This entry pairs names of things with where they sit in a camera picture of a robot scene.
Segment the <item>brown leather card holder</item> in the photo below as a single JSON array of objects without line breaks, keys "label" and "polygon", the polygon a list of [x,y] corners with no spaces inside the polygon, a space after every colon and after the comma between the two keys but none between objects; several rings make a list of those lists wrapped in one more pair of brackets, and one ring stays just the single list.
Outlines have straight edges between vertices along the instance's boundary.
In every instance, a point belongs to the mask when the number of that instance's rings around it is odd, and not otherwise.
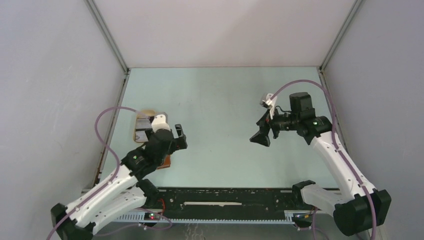
[{"label": "brown leather card holder", "polygon": [[167,155],[166,158],[163,160],[163,163],[158,166],[156,169],[157,170],[161,170],[161,169],[166,169],[169,168],[171,166],[171,156]]}]

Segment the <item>silver VIP card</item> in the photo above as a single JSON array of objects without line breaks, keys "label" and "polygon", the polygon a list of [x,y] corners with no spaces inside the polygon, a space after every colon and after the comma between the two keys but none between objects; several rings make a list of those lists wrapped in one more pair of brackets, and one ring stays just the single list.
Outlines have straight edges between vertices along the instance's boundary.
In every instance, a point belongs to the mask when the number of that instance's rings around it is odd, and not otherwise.
[{"label": "silver VIP card", "polygon": [[134,141],[136,143],[145,143],[149,141],[149,137],[152,134],[151,130],[140,130],[134,132]]},{"label": "silver VIP card", "polygon": [[135,121],[135,129],[137,131],[144,131],[152,128],[152,121],[150,118],[138,118]]}]

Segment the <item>beige card tray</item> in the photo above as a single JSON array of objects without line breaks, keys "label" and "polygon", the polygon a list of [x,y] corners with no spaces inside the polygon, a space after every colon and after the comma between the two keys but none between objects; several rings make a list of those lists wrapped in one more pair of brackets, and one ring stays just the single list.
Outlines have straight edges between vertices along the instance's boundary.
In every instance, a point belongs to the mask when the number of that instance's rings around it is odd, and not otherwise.
[{"label": "beige card tray", "polygon": [[133,133],[135,143],[143,144],[149,141],[153,134],[152,122],[155,114],[153,109],[144,109],[137,113]]}]

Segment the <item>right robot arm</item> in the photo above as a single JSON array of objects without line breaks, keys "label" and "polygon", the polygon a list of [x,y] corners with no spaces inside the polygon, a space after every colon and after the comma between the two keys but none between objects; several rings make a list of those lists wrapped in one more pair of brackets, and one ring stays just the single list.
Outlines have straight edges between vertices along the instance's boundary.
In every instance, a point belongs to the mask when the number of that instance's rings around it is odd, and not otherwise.
[{"label": "right robot arm", "polygon": [[312,147],[334,178],[340,194],[330,192],[312,180],[292,186],[291,204],[297,209],[316,207],[332,216],[345,236],[352,236],[385,223],[392,202],[386,190],[378,190],[359,170],[333,131],[326,116],[316,116],[312,98],[307,92],[289,96],[290,110],[279,112],[277,96],[266,93],[260,105],[265,114],[256,122],[259,127],[249,141],[269,147],[269,133],[276,139],[281,131],[295,131]]}]

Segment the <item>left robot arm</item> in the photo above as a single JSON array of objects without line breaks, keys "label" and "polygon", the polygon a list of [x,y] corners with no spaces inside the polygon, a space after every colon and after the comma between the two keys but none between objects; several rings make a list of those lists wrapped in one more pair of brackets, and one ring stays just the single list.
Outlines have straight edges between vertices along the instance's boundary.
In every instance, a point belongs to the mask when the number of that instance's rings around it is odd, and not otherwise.
[{"label": "left robot arm", "polygon": [[177,137],[170,129],[157,129],[149,141],[130,151],[118,167],[77,200],[51,208],[53,231],[62,240],[91,240],[102,228],[136,208],[153,208],[159,190],[146,176],[157,170],[167,156],[188,147],[180,124]]}]

